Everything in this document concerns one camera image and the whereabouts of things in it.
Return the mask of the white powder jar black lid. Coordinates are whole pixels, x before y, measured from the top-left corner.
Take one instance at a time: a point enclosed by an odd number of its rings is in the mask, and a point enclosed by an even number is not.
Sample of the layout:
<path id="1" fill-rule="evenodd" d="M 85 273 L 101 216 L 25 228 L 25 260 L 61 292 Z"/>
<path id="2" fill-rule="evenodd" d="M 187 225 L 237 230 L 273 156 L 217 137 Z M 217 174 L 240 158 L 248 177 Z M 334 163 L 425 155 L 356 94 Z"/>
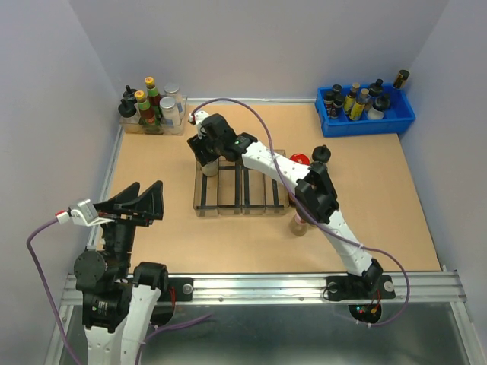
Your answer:
<path id="1" fill-rule="evenodd" d="M 214 160 L 207 163 L 205 166 L 201 166 L 202 173 L 207 177 L 213 177 L 218 175 L 218 160 Z"/>

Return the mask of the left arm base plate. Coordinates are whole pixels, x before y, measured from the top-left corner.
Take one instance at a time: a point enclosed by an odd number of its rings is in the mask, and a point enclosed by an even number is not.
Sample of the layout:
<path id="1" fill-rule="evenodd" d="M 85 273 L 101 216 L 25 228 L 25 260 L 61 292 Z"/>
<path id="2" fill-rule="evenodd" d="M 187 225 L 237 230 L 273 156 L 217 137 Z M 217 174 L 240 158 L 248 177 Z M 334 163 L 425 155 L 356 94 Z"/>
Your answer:
<path id="1" fill-rule="evenodd" d="M 193 300 L 194 279 L 188 276 L 170 276 L 168 289 L 158 299 L 159 303 L 169 303 L 171 292 L 175 293 L 177 302 L 191 302 Z"/>

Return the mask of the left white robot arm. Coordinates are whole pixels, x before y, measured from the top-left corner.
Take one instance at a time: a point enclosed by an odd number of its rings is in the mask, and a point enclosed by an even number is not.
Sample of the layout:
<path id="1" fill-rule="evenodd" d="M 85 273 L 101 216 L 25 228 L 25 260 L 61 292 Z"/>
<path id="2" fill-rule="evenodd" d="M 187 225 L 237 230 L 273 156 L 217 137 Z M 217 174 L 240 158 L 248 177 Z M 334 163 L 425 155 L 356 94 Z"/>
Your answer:
<path id="1" fill-rule="evenodd" d="M 163 183 L 145 191 L 134 182 L 105 202 L 85 200 L 68 214 L 79 226 L 102 229 L 101 249 L 86 249 L 74 263 L 75 288 L 82 294 L 82 324 L 89 364 L 124 364 L 137 354 L 157 300 L 169 292 L 164 264 L 143 262 L 128 278 L 137 227 L 164 216 Z"/>

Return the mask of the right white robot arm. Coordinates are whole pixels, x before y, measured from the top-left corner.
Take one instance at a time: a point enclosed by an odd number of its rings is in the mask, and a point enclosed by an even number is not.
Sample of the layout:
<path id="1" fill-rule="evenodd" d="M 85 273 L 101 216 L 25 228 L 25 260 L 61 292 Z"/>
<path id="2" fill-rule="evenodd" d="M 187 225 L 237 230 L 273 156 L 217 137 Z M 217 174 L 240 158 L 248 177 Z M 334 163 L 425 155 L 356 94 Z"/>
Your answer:
<path id="1" fill-rule="evenodd" d="M 376 291 L 383 269 L 358 243 L 342 212 L 326 166 L 321 162 L 304 165 L 271 152 L 256 137 L 236 134 L 220 114 L 199 111 L 189 117 L 197 134 L 188 140 L 195 158 L 206 166 L 223 157 L 281 181 L 294 193 L 298 215 L 309 214 L 313 225 L 323 228 L 350 277 L 352 292 L 366 297 Z"/>

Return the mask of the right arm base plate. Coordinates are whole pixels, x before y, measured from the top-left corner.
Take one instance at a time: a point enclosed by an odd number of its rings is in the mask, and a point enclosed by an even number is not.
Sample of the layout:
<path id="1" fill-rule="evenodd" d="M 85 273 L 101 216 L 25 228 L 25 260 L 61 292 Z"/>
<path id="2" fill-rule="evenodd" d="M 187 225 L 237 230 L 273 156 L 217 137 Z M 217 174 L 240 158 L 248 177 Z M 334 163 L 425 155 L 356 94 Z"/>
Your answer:
<path id="1" fill-rule="evenodd" d="M 394 299 L 396 293 L 392 278 L 381 275 L 376 284 L 367 286 L 353 275 L 333 275 L 326 278 L 326 293 L 330 301 L 372 300 L 380 294 L 381 299 Z"/>

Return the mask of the red lid sauce jar back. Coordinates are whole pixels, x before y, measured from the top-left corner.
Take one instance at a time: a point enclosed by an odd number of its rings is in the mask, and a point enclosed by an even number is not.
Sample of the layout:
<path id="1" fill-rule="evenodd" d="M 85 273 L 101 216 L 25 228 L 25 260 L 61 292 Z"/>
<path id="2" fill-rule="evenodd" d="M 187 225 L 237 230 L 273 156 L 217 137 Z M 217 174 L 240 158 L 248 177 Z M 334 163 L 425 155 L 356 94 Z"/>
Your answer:
<path id="1" fill-rule="evenodd" d="M 306 154 L 296 153 L 290 156 L 290 159 L 296 163 L 310 165 L 310 158 Z"/>

